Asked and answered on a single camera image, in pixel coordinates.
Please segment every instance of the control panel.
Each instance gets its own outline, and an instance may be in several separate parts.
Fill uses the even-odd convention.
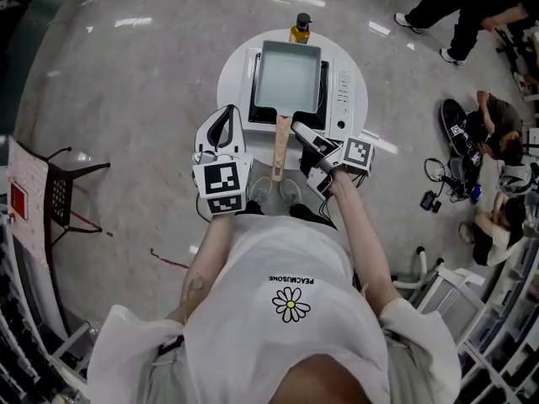
[[[331,73],[331,115],[328,137],[344,141],[354,124],[355,84],[353,73],[333,60]]]

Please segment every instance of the white round table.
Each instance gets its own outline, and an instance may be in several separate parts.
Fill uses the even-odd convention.
[[[239,107],[246,51],[249,48],[262,48],[265,40],[287,42],[289,34],[289,29],[268,31],[249,39],[232,53],[219,76],[219,83],[217,84],[217,108],[227,104],[235,104]],[[355,68],[355,107],[352,135],[359,136],[367,119],[368,108],[367,87],[359,67],[345,50],[326,37],[311,33],[308,44],[318,46],[322,50],[322,60],[331,61],[331,59],[338,59],[346,66]],[[247,152],[252,154],[255,160],[271,166],[273,164],[273,152],[275,148],[275,133],[245,130],[244,136]],[[297,170],[300,168],[302,151],[302,145],[291,136],[288,141],[285,169]]]

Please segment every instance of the chair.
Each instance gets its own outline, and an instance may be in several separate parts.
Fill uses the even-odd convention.
[[[43,157],[34,153],[20,142],[18,142],[18,144],[21,145],[29,154],[46,162],[49,166],[49,173],[47,174],[47,183],[45,187],[45,210],[49,211],[49,219],[53,220],[64,230],[64,232],[57,239],[55,239],[51,245],[54,246],[69,231],[78,233],[102,232],[103,229],[101,228],[89,230],[70,225],[73,181],[77,178],[83,177],[84,175],[98,171],[99,169],[110,167],[110,163],[83,167],[74,171],[65,171],[49,161],[61,152],[70,152],[72,150],[70,146],[67,148],[62,148],[48,157]]]
[[[484,278],[464,268],[450,271],[443,264],[436,268],[436,273],[437,277],[416,308],[423,313],[438,311],[458,347],[467,339],[485,310],[484,303],[467,283],[481,286]]]

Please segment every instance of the red wire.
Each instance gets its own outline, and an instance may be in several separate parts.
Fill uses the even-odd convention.
[[[183,263],[173,262],[172,260],[168,260],[168,259],[162,258],[161,256],[158,256],[156,253],[153,252],[153,248],[150,248],[150,254],[153,257],[158,258],[160,261],[168,263],[169,265],[174,265],[174,266],[179,266],[180,268],[189,269],[189,267],[187,265],[184,265]]]
[[[73,215],[75,215],[75,217],[77,217],[79,220],[81,221],[84,221],[84,223],[86,223],[87,225],[90,225],[91,227],[94,227],[95,229],[101,229],[101,226],[98,226],[96,225],[95,223],[92,223],[90,220],[88,219],[85,219],[84,217],[82,217],[81,215],[77,214],[75,211],[71,211],[71,213]],[[109,237],[113,237],[114,235],[110,232],[105,232]]]

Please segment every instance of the person sitting on floor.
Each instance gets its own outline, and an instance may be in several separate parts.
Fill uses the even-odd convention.
[[[522,224],[526,209],[522,198],[508,198],[499,192],[492,215],[478,209],[473,224],[462,222],[461,238],[474,244],[473,260],[482,266],[493,266],[509,258],[523,241]]]
[[[522,160],[522,121],[515,107],[492,94],[478,91],[479,109],[467,116],[466,133],[482,155],[518,166]]]

